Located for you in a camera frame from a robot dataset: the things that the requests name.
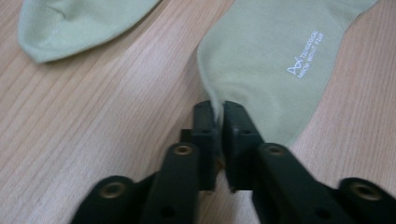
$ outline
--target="screw hole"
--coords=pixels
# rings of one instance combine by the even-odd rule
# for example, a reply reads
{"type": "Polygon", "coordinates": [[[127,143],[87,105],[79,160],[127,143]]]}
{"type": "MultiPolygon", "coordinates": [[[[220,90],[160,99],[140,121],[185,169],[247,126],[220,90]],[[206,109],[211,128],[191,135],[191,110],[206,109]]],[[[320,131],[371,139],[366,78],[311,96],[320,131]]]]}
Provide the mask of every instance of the screw hole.
{"type": "Polygon", "coordinates": [[[161,216],[165,218],[174,217],[176,215],[175,208],[172,205],[166,205],[161,209],[161,216]]]}
{"type": "Polygon", "coordinates": [[[365,200],[378,201],[381,199],[381,194],[376,189],[362,183],[353,183],[350,188],[353,193],[365,200]]]}
{"type": "Polygon", "coordinates": [[[274,156],[283,156],[285,151],[280,147],[268,147],[268,152],[274,156]]]}
{"type": "Polygon", "coordinates": [[[121,182],[113,182],[105,185],[99,191],[102,198],[114,199],[120,197],[126,189],[126,186],[121,182]]]}
{"type": "Polygon", "coordinates": [[[244,131],[242,131],[242,134],[251,134],[251,131],[250,130],[244,130],[244,131]]]}
{"type": "Polygon", "coordinates": [[[325,220],[329,220],[332,218],[332,214],[324,208],[317,208],[315,210],[315,215],[325,220]]]}
{"type": "Polygon", "coordinates": [[[180,156],[186,156],[192,153],[192,147],[180,146],[174,149],[174,152],[180,156]]]}

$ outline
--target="wood grain surface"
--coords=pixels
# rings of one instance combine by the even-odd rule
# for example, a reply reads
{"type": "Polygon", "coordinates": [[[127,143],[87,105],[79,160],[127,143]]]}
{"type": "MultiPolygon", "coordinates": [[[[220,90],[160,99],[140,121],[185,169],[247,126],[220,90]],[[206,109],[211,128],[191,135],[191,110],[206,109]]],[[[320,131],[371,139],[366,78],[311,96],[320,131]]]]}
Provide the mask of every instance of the wood grain surface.
{"type": "MultiPolygon", "coordinates": [[[[204,98],[195,51],[233,0],[163,0],[124,35],[54,63],[17,42],[22,0],[0,0],[0,223],[68,223],[110,175],[140,180],[204,98]]],[[[317,112],[291,150],[319,181],[396,195],[396,2],[346,31],[317,112]]],[[[201,196],[200,223],[257,223],[248,192],[201,196]]]]}

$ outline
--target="black plastic part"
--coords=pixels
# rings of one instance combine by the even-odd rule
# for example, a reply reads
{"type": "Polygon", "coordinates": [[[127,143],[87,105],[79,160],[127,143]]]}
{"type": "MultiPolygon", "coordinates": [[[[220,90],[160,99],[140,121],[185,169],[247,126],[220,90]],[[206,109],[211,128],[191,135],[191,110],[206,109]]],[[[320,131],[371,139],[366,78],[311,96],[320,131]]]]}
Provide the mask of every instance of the black plastic part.
{"type": "Polygon", "coordinates": [[[253,202],[262,223],[355,223],[287,148],[262,144],[255,162],[253,202]]]}
{"type": "Polygon", "coordinates": [[[79,206],[71,223],[138,223],[154,176],[136,184],[116,175],[100,181],[79,206]]]}
{"type": "Polygon", "coordinates": [[[194,106],[191,130],[182,130],[181,142],[190,142],[200,149],[200,190],[214,190],[220,156],[219,128],[210,101],[194,106]]]}
{"type": "Polygon", "coordinates": [[[335,197],[357,223],[396,223],[396,201],[379,186],[360,178],[341,181],[335,197]]]}
{"type": "Polygon", "coordinates": [[[232,191],[252,189],[254,156],[257,147],[263,142],[245,108],[226,101],[222,147],[227,180],[232,191]]]}
{"type": "Polygon", "coordinates": [[[199,150],[189,143],[169,147],[147,198],[140,223],[192,224],[197,218],[199,150]]]}

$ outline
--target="light green sock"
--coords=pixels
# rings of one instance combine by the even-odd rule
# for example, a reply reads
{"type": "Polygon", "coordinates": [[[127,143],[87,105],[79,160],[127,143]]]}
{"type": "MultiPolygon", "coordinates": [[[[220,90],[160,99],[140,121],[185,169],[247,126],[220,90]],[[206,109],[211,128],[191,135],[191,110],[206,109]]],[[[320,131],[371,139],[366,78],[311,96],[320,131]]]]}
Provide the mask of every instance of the light green sock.
{"type": "Polygon", "coordinates": [[[159,0],[25,0],[22,49],[37,63],[58,60],[122,34],[159,0]]]}
{"type": "Polygon", "coordinates": [[[312,117],[348,25],[376,0],[236,0],[198,48],[220,115],[243,105],[267,142],[290,146],[312,117]]]}

